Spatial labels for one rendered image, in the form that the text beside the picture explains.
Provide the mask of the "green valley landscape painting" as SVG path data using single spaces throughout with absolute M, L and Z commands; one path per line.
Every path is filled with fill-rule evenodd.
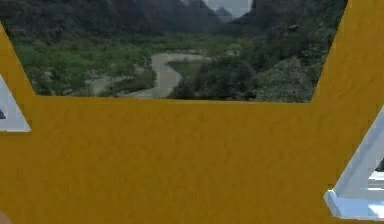
M 348 0 L 0 0 L 34 91 L 307 103 Z

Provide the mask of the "white framed window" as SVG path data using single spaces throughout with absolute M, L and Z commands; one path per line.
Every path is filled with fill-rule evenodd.
M 333 217 L 384 222 L 384 105 L 349 160 L 338 181 L 323 198 Z

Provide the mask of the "white framed picture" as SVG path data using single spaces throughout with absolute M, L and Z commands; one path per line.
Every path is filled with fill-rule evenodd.
M 28 133 L 30 131 L 27 120 L 0 74 L 0 132 Z

